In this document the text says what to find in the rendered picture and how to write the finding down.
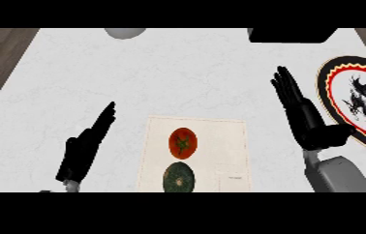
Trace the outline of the white plate with black rim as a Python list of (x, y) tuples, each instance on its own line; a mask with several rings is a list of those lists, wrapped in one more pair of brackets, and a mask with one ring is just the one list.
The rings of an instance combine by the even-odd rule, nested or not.
[(318, 71), (316, 90), (330, 117), (356, 127), (352, 137), (366, 147), (366, 58), (330, 59)]

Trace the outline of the black appliance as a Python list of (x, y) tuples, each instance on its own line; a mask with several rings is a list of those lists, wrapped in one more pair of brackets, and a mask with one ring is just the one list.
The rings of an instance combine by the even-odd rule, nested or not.
[(253, 43), (321, 44), (328, 41), (337, 28), (250, 28)]

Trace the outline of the red tomato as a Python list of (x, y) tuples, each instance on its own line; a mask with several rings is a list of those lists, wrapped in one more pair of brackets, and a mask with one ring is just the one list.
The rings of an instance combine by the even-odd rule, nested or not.
[(173, 157), (181, 160), (191, 158), (198, 149), (198, 137), (192, 130), (179, 128), (169, 138), (169, 150)]

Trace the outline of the grey round object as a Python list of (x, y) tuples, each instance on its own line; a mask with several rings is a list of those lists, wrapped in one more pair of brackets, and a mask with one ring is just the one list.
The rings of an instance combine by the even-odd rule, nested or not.
[(110, 36), (120, 40), (138, 37), (145, 31), (145, 28), (107, 28)]

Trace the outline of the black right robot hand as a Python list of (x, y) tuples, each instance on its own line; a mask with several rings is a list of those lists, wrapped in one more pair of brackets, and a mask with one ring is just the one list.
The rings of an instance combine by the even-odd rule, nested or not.
[(285, 108), (291, 131), (300, 147), (306, 151), (315, 151), (344, 146), (347, 139), (356, 133), (356, 127), (352, 124), (325, 124), (321, 112), (312, 100), (303, 96), (287, 67), (278, 67), (271, 83)]

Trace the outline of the dark green squash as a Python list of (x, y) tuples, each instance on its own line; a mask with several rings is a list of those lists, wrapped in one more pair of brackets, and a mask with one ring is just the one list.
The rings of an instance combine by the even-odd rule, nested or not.
[(166, 192), (192, 192), (195, 188), (195, 173), (185, 162), (170, 165), (163, 174), (163, 189)]

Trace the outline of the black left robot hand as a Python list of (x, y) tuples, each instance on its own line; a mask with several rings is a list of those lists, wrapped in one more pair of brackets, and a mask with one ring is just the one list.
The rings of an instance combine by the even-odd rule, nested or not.
[(71, 137), (67, 141), (66, 157), (57, 174), (58, 181), (73, 180), (82, 183), (114, 121), (116, 102), (111, 102), (94, 126), (82, 132), (79, 137)]

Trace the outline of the cream placemat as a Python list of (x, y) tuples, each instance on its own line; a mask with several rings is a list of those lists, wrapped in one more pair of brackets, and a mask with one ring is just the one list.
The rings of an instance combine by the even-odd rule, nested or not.
[(179, 162), (169, 149), (169, 138), (188, 128), (198, 138), (198, 149), (184, 160), (195, 174), (194, 192), (240, 192), (253, 189), (246, 122), (231, 119), (151, 116), (138, 176), (138, 191), (163, 192), (163, 174)]

